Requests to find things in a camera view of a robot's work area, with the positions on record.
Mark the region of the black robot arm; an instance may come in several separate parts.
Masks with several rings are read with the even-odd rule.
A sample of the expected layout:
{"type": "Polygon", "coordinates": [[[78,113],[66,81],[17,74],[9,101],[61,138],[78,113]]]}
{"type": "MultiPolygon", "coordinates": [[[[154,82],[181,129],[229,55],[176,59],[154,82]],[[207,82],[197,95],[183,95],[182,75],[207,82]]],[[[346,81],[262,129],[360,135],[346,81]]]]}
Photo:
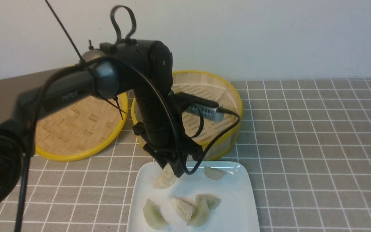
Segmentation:
{"type": "Polygon", "coordinates": [[[146,151],[175,175],[186,173],[185,159],[204,157],[186,135],[182,110],[171,90],[173,57],[161,41],[122,40],[87,51],[77,65],[0,80],[0,203],[22,181],[23,212],[30,158],[39,120],[88,96],[112,99],[133,91],[142,116],[134,126],[146,151]]]}

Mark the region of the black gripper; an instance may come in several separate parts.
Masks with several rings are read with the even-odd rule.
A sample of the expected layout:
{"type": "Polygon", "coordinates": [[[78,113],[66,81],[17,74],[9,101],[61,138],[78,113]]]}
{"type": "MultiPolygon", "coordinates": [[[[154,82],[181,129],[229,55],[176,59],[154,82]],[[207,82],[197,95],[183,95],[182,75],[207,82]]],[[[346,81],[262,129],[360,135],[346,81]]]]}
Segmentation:
{"type": "Polygon", "coordinates": [[[156,160],[161,169],[169,165],[177,178],[184,174],[192,175],[201,163],[198,161],[192,170],[186,167],[188,156],[198,160],[203,155],[203,148],[184,133],[180,133],[179,142],[175,142],[173,136],[163,133],[163,138],[167,138],[168,142],[159,141],[157,144],[152,144],[143,123],[136,123],[133,132],[143,140],[143,150],[156,160]]]}

